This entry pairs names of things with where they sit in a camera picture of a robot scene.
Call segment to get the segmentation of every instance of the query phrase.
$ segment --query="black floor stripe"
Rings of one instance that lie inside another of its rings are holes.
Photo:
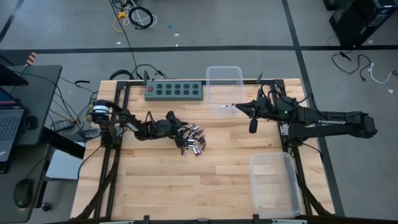
[[[198,47],[133,47],[133,52],[202,52],[202,51],[230,51],[230,50],[351,50],[342,46],[271,46],[271,45],[237,45],[237,46],[198,46]],[[370,45],[360,46],[356,50],[398,50],[398,45]],[[128,47],[121,48],[90,48],[90,49],[20,49],[1,50],[4,52],[36,52],[38,54],[102,54],[102,53],[126,53],[130,52]]]
[[[295,53],[297,56],[298,65],[300,67],[300,71],[302,74],[302,79],[304,83],[304,88],[306,94],[312,93],[312,87],[310,83],[310,78],[308,77],[307,68],[305,66],[304,57],[302,53],[302,49],[300,47],[299,39],[297,38],[297,33],[294,27],[292,14],[290,13],[290,8],[287,0],[282,0],[282,4],[285,10],[285,15],[287,19],[287,24],[289,26],[289,31],[292,36],[293,45],[295,47]],[[309,101],[310,107],[313,108],[313,104]],[[333,206],[335,208],[335,212],[337,215],[344,216],[343,204],[341,202],[340,193],[338,191],[338,186],[336,182],[335,173],[333,172],[333,166],[331,164],[330,154],[328,147],[326,145],[325,138],[318,138],[318,143],[320,146],[320,150],[323,153],[323,165],[325,167],[326,178],[328,180],[328,185],[331,193],[331,197],[333,199]]]
[[[9,66],[11,64],[7,61],[10,61],[15,66],[25,65],[31,52],[31,50],[26,50],[24,52],[3,52],[0,54],[0,63]]]
[[[11,13],[10,17],[8,18],[6,25],[4,25],[4,27],[2,28],[2,30],[0,32],[0,43],[3,40],[3,38],[6,36],[7,31],[10,28],[13,20],[15,19],[15,16],[18,13],[19,9],[21,8],[23,2],[24,2],[24,0],[18,0],[14,10],[12,10],[12,13]]]

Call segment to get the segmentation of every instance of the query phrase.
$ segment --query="chair wheel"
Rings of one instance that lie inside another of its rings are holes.
[[[47,202],[43,202],[42,206],[40,207],[43,211],[47,212],[49,210],[51,210],[51,205]]]

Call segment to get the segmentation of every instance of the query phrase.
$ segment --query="black desk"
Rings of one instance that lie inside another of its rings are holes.
[[[9,67],[11,70],[22,72],[25,67]],[[32,66],[25,73],[48,78],[58,83],[62,67],[59,65]],[[27,222],[35,207],[40,207],[45,191],[45,173],[49,165],[53,147],[65,151],[73,156],[83,158],[85,148],[72,141],[54,134],[44,127],[51,101],[55,92],[53,83],[42,78],[23,75],[28,86],[17,86],[12,95],[28,108],[28,116],[37,118],[37,129],[26,131],[19,136],[16,148],[12,151],[7,174],[0,174],[0,223]],[[4,87],[11,91],[13,87]],[[18,181],[24,179],[31,168],[44,159],[29,175],[34,182],[34,199],[29,207],[21,210],[14,204],[14,187]]]

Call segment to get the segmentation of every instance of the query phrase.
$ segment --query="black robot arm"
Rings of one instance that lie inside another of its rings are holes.
[[[257,131],[257,119],[269,119],[286,124],[288,140],[303,143],[308,138],[349,134],[357,138],[371,138],[377,130],[373,118],[360,111],[329,112],[302,107],[295,98],[277,94],[274,105],[260,89],[257,100],[236,104],[235,107],[251,118],[249,132]]]
[[[110,114],[116,114],[118,118],[115,121],[109,120]],[[184,128],[184,125],[188,123],[180,121],[175,117],[173,111],[169,111],[166,114],[166,119],[159,121],[154,121],[150,112],[147,114],[147,118],[150,116],[149,121],[141,122],[136,119],[136,116],[131,114],[129,110],[124,110],[113,102],[106,100],[98,100],[92,112],[92,120],[95,124],[98,124],[101,129],[101,144],[105,147],[112,147],[117,141],[116,139],[116,129],[114,125],[119,123],[120,126],[126,126],[131,131],[134,132],[135,137],[140,141],[153,140],[159,138],[169,137],[175,140],[177,147],[183,147],[183,137],[185,128],[179,131],[180,128]]]

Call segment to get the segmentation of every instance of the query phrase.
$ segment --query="table leg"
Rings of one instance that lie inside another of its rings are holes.
[[[56,149],[82,159],[85,155],[85,148],[73,141],[61,136],[60,134],[44,127],[40,142],[47,142]]]
[[[42,187],[40,188],[39,196],[37,197],[37,203],[35,206],[36,208],[40,208],[42,206],[46,186],[47,181],[43,181]]]

